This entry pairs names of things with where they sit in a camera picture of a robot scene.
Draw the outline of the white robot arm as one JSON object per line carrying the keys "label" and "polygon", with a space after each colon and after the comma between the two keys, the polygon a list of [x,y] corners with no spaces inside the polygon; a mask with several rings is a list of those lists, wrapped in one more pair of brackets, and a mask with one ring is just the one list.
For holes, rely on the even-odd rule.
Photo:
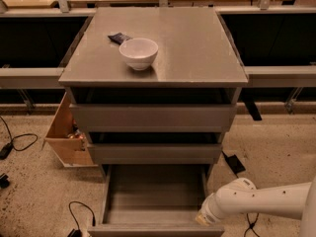
{"label": "white robot arm", "polygon": [[239,213],[263,213],[300,221],[299,237],[316,237],[316,179],[309,183],[257,189],[239,178],[209,195],[197,213],[205,226]]}

